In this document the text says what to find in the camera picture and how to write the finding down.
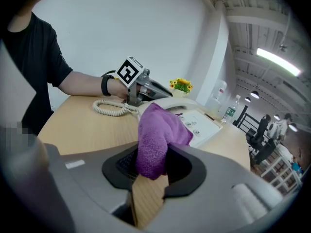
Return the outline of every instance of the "white column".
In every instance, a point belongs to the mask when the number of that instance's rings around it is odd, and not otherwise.
[[[199,43],[200,47],[195,53],[196,59],[187,74],[187,78],[193,83],[193,90],[189,97],[202,105],[206,104],[217,81],[229,36],[223,3],[216,2],[215,9],[205,26],[206,29]]]

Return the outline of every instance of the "ceiling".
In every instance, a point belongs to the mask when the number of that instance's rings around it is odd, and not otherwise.
[[[258,85],[262,99],[278,114],[291,112],[296,123],[311,127],[311,45],[295,15],[283,0],[222,1],[230,27],[229,41],[234,52],[237,85],[252,91]],[[283,42],[287,51],[280,50]],[[295,77],[280,66],[256,56],[262,48],[298,67]]]

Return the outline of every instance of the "person's neck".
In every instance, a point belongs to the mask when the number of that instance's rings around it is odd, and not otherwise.
[[[30,23],[32,11],[27,11],[26,13],[23,13],[22,15],[16,14],[10,21],[7,30],[9,32],[20,32],[27,28],[27,26]]]

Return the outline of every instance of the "black t-shirt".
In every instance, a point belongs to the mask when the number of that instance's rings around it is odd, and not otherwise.
[[[55,30],[34,13],[26,29],[7,31],[3,41],[15,65],[36,91],[22,124],[38,135],[52,115],[47,83],[58,87],[72,69],[62,56]]]

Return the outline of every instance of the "fluorescent light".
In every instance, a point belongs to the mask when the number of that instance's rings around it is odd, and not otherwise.
[[[290,125],[288,125],[288,127],[294,132],[298,131],[297,125],[295,123],[291,123]]]
[[[301,72],[297,67],[295,67],[294,65],[292,65],[288,61],[282,59],[281,57],[278,57],[277,55],[275,55],[273,53],[265,51],[263,49],[258,48],[257,49],[257,55],[264,57],[264,58],[278,64],[279,66],[288,70],[291,74],[293,74],[295,76],[298,76]]]
[[[256,99],[259,99],[259,93],[257,91],[252,91],[251,96],[253,96]]]

